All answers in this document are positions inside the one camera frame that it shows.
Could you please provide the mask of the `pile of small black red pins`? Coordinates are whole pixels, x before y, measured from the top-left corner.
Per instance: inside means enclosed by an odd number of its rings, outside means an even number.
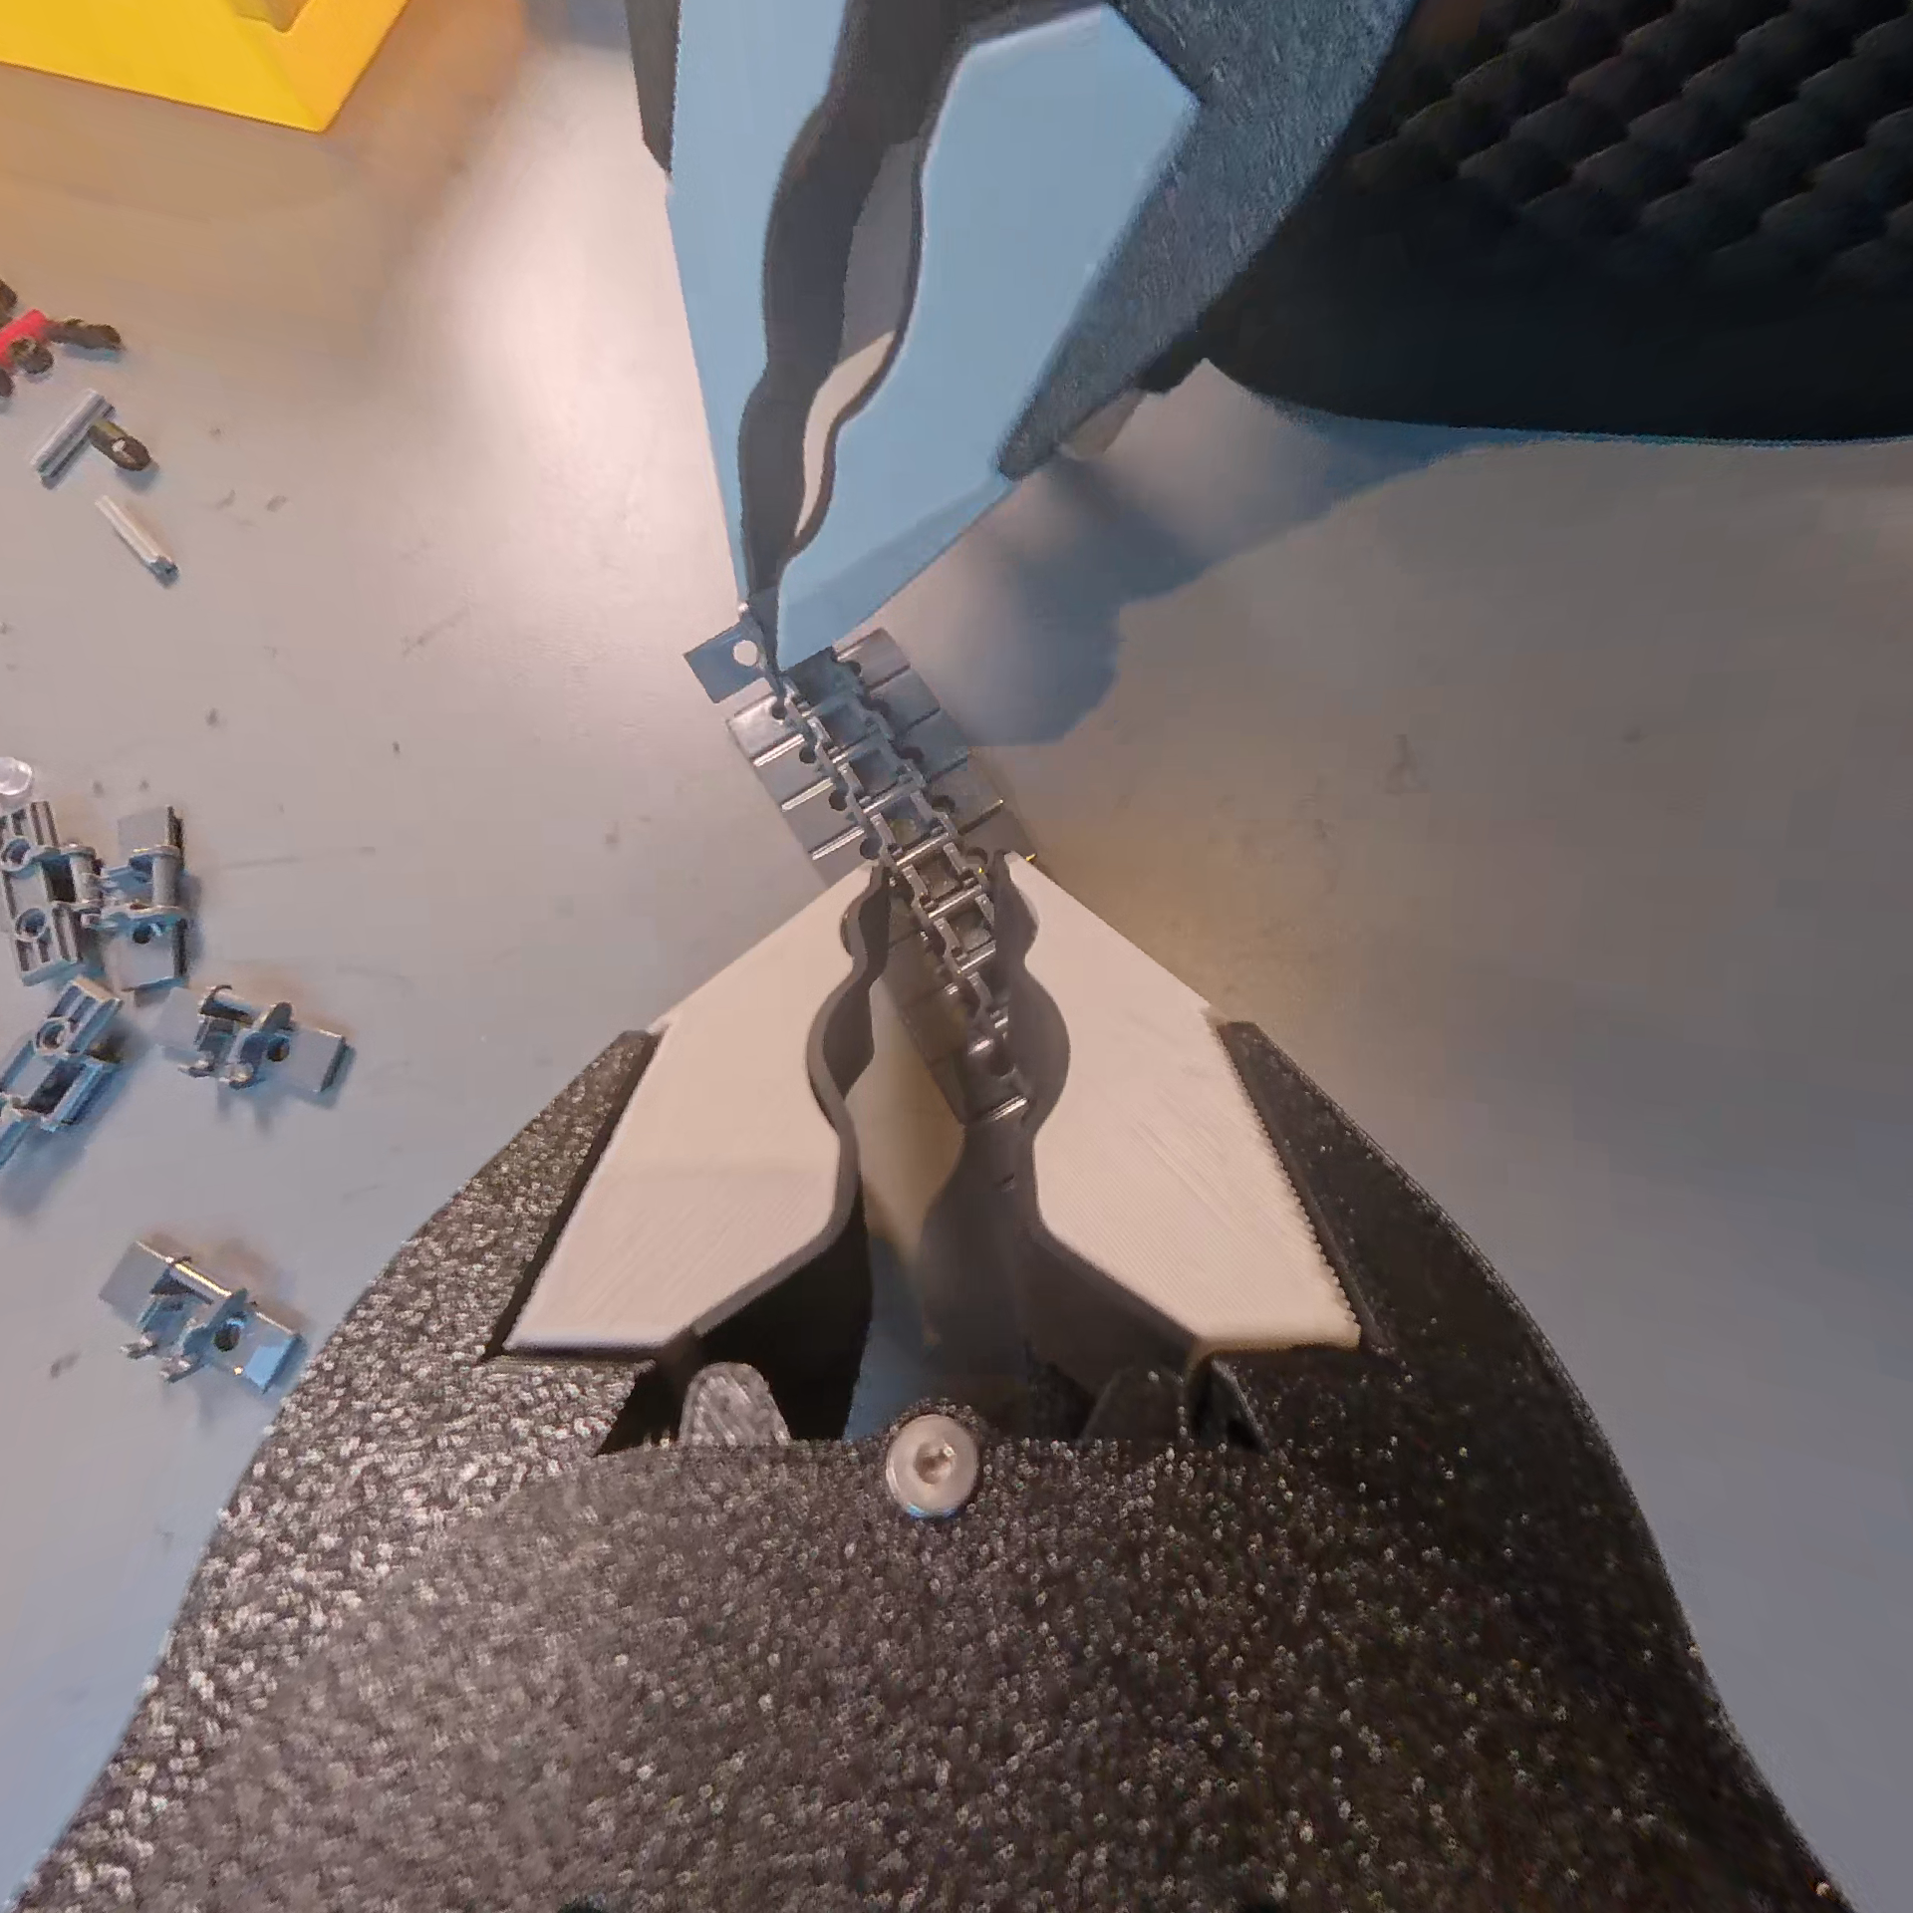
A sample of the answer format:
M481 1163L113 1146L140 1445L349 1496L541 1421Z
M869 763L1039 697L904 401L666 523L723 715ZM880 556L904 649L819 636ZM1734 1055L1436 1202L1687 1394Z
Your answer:
M28 304L23 295L1 284L1 401L13 404L23 385L38 383L57 369L58 354L87 360L111 360L122 351L122 334L89 318L62 318ZM122 424L113 401L98 388L81 388L65 414L30 452L30 469L35 488L54 489L83 458L98 456L120 476L146 480L154 460L140 436ZM98 499L98 511L111 526L113 537L130 556L162 585L178 583L180 565L154 529L120 499L107 491Z

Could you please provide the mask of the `grey plastic track link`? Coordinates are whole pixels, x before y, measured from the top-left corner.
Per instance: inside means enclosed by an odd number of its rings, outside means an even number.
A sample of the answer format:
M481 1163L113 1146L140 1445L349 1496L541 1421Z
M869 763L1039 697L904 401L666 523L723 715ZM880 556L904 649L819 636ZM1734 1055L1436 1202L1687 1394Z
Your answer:
M712 703L749 690L782 699L774 596L745 601L728 628L686 652L686 662Z

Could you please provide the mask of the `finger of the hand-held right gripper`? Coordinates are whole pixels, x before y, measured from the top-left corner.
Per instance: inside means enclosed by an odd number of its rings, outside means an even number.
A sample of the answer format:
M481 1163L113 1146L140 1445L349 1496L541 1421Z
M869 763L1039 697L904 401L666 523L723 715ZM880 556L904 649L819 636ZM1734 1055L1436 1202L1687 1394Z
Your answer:
M916 179L916 278L780 572L776 658L833 647L1012 488L1006 443L1196 99L1107 4L979 38Z
M806 501L806 418L830 302L809 278L800 168L837 80L845 1L682 1L666 218L732 575L757 655Z

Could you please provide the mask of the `pile of grey track links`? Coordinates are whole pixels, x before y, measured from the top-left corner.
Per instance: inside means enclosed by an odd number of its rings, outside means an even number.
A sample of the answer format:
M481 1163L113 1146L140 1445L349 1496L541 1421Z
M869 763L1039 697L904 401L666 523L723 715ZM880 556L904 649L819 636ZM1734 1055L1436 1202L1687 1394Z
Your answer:
M157 1002L150 1042L182 1076L221 1093L326 1102L350 1042L288 1000L252 1002L188 981L193 904L184 831L162 803L119 822L116 854L69 837L43 798L4 802L4 967L40 1002L4 1044L1 1162L80 1131L104 1104L137 1036L133 1005ZM138 1238L103 1298L124 1318L130 1360L171 1383L221 1372L276 1395L302 1334L242 1284Z

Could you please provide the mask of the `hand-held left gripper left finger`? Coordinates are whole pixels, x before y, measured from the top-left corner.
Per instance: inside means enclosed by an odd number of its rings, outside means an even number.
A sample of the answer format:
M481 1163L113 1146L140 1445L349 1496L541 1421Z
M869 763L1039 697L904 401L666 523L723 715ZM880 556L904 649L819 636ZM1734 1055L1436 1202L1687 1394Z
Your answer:
M885 882L860 868L659 1015L505 1327L509 1355L656 1355L833 1245L858 1191Z

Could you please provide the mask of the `grey desk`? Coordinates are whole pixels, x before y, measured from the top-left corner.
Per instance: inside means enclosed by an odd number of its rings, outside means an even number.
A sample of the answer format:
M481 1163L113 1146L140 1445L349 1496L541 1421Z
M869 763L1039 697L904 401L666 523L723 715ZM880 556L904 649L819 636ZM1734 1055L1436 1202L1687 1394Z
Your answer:
M4 1170L4 1893L270 1404L120 1353L140 1233L326 1334L607 1040L806 901L618 4L409 4L321 136L4 71L4 754L182 815L336 1102L132 1058ZM152 452L30 452L81 388ZM119 491L173 549L157 583ZM885 613L1055 876L1255 1017L1562 1353L1739 1732L1907 1908L1907 445L1454 436L1209 369Z

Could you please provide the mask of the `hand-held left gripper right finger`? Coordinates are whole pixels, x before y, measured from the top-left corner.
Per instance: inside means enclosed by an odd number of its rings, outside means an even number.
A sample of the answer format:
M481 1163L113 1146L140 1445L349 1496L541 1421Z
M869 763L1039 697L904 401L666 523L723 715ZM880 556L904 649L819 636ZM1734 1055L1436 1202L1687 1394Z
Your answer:
M1020 854L1011 1039L1034 1233L1179 1360L1360 1345L1211 1005Z

